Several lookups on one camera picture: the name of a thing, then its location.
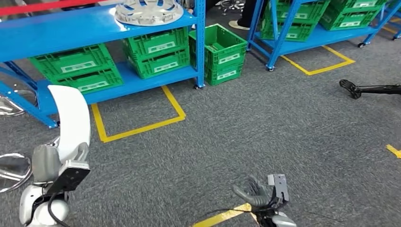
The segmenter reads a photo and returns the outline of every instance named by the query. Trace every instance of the shelf caster wheel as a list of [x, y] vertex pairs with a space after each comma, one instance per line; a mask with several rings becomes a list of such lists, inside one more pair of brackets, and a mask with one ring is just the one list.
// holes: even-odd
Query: shelf caster wheel
[[193, 86], [193, 89], [195, 89], [195, 90], [202, 90], [204, 87], [199, 87], [198, 85], [194, 85]]

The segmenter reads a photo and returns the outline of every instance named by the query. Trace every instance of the gray carpet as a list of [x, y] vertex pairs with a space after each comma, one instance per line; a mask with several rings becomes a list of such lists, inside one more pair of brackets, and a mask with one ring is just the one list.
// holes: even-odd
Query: gray carpet
[[[221, 17], [214, 10], [208, 17], [208, 24], [226, 25], [238, 15]], [[187, 118], [156, 130], [101, 143], [92, 123], [92, 172], [71, 194], [66, 222], [187, 227], [211, 210], [243, 204], [230, 188], [243, 185], [248, 174], [266, 181], [268, 174], [283, 173], [290, 194], [284, 212], [299, 227], [399, 226], [401, 165], [385, 145], [401, 149], [400, 97], [353, 100], [338, 86], [340, 79], [399, 83], [401, 46], [391, 37], [380, 32], [363, 49], [355, 47], [363, 38], [329, 45], [356, 63], [311, 77], [284, 59], [267, 72], [248, 54], [238, 79], [200, 91], [191, 81], [169, 85]], [[308, 70], [339, 62], [322, 48], [289, 58]], [[26, 61], [19, 63], [40, 77]], [[159, 88], [99, 107], [109, 134], [174, 116]], [[0, 154], [29, 155], [57, 135], [28, 115], [0, 120]], [[0, 226], [20, 226], [22, 189], [0, 195]], [[255, 222], [243, 214], [217, 226]]]

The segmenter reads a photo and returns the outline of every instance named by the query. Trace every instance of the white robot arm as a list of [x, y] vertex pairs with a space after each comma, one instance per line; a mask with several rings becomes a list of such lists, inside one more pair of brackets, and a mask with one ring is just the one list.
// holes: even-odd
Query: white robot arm
[[68, 192], [89, 173], [85, 161], [90, 143], [87, 103], [79, 90], [48, 86], [60, 115], [60, 136], [39, 145], [32, 155], [34, 182], [22, 193], [19, 220], [26, 227], [67, 226]]

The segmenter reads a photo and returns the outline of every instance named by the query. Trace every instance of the person's leg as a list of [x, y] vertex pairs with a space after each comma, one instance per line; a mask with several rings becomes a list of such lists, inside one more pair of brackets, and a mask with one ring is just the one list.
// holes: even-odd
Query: person's leg
[[[261, 15], [263, 15], [268, 1], [269, 0], [263, 1]], [[253, 11], [255, 9], [255, 6], [256, 6], [256, 0], [246, 0], [242, 12], [242, 18], [237, 21], [230, 21], [229, 25], [233, 28], [249, 30], [249, 27], [251, 26], [252, 23]]]

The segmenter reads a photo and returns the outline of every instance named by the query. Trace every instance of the shoe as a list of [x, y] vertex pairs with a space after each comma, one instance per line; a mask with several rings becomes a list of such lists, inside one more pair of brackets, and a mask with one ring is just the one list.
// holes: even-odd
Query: shoe
[[248, 27], [243, 27], [238, 25], [238, 20], [232, 20], [228, 23], [228, 25], [230, 25], [230, 27], [236, 28], [236, 29], [241, 29], [241, 30], [245, 30], [245, 31], [249, 31]]

